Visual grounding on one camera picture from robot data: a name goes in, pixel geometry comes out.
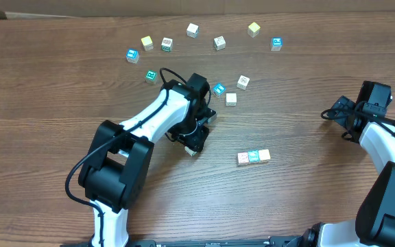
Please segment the white grapes picture block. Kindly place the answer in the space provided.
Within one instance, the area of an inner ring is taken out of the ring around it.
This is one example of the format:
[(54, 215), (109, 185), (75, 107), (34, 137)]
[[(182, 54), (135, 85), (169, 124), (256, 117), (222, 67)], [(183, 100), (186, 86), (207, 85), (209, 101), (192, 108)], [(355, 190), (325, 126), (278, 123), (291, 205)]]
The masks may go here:
[(190, 156), (194, 156), (195, 154), (197, 154), (197, 152), (191, 150), (191, 149), (188, 148), (188, 147), (185, 147), (184, 149), (185, 149), (185, 151), (186, 151)]

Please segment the red letter U block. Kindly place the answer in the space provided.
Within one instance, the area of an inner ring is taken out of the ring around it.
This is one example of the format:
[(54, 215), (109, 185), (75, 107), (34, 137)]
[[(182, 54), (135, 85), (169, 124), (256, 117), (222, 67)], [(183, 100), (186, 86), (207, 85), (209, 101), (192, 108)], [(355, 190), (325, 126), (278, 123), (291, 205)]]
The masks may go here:
[(237, 165), (243, 166), (250, 163), (249, 156), (247, 152), (240, 152), (237, 154)]

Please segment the white block blue side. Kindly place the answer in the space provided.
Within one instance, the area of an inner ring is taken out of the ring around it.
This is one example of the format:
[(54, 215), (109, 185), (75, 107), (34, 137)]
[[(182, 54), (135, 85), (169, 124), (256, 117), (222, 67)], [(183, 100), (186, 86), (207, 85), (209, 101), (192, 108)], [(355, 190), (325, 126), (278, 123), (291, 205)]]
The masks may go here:
[(249, 163), (258, 163), (260, 161), (259, 151), (258, 150), (248, 151), (248, 160)]

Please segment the yellow side picture block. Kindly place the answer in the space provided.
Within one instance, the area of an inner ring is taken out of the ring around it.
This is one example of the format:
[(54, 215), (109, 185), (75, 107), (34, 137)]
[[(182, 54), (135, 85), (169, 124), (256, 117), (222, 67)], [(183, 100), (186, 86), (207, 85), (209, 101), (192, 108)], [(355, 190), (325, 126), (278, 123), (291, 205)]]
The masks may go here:
[(259, 162), (266, 163), (271, 159), (270, 151), (268, 149), (259, 150)]

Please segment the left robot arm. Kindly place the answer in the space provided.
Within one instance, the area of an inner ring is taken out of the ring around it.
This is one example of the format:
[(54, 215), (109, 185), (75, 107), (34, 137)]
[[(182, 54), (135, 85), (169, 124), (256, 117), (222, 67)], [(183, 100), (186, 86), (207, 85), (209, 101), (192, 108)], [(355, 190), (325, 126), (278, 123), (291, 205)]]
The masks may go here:
[(97, 128), (88, 154), (71, 170), (86, 199), (70, 199), (93, 208), (93, 236), (86, 246), (127, 246), (126, 222), (147, 176), (155, 143), (163, 136), (199, 153), (217, 113), (209, 108), (207, 79), (194, 73), (163, 82), (158, 97), (143, 111), (121, 123), (105, 120)]

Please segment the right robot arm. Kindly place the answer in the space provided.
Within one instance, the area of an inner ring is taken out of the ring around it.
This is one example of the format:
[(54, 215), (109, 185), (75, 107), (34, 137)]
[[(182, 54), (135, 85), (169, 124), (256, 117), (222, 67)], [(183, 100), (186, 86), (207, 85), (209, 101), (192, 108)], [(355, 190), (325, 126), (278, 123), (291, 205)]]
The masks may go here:
[(356, 218), (317, 223), (290, 246), (395, 246), (395, 121), (386, 117), (390, 86), (364, 81), (356, 101), (341, 96), (321, 117), (345, 128), (342, 138), (359, 144), (378, 177)]

